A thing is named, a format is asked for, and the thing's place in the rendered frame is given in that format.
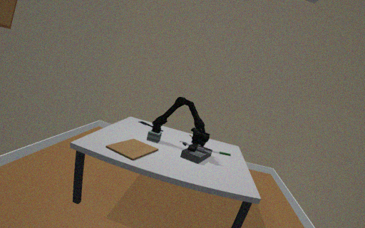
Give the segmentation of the light brown wooden board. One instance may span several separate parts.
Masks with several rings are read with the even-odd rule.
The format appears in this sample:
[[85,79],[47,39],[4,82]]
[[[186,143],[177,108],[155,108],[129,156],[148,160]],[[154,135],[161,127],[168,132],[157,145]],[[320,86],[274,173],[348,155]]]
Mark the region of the light brown wooden board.
[[144,142],[136,139],[106,145],[106,148],[132,161],[144,157],[148,154],[157,152],[159,150],[156,147],[145,144]]

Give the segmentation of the dark grey roasting tin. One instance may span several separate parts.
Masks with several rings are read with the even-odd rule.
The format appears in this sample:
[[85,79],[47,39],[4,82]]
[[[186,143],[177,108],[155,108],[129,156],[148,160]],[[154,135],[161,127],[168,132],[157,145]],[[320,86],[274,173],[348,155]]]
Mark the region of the dark grey roasting tin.
[[[197,146],[203,147],[204,150],[209,150],[212,152],[211,149],[208,149],[204,146],[201,146],[201,145],[197,145]],[[193,151],[190,151],[187,148],[185,148],[184,150],[182,150],[180,157],[198,164],[198,163],[202,162],[203,160],[205,160],[206,158],[208,158],[209,156],[211,156],[211,154],[208,152],[205,152],[205,151],[198,150],[198,149],[196,149],[196,151],[193,152]]]

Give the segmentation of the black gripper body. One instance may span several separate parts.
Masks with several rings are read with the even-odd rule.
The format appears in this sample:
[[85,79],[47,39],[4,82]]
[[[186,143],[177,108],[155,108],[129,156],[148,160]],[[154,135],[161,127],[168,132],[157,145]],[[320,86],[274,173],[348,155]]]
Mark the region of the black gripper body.
[[194,137],[192,137],[192,145],[190,145],[187,149],[190,150],[190,151],[193,151],[195,152],[196,149],[197,149],[197,142],[199,141],[200,139],[195,139]]

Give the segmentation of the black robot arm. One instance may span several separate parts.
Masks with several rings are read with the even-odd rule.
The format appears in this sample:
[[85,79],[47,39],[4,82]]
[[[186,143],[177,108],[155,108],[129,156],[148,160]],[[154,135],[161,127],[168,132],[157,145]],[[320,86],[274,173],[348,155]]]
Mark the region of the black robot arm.
[[193,128],[191,131],[193,131],[193,137],[195,139],[200,139],[197,142],[197,145],[200,144],[201,146],[204,146],[205,143],[210,139],[210,134],[205,132],[205,124],[200,119],[194,103],[192,101],[186,100],[184,97],[178,97],[172,107],[170,107],[163,115],[159,116],[152,122],[153,128],[151,132],[160,133],[161,126],[167,122],[167,118],[182,105],[188,105],[194,118],[195,128]]

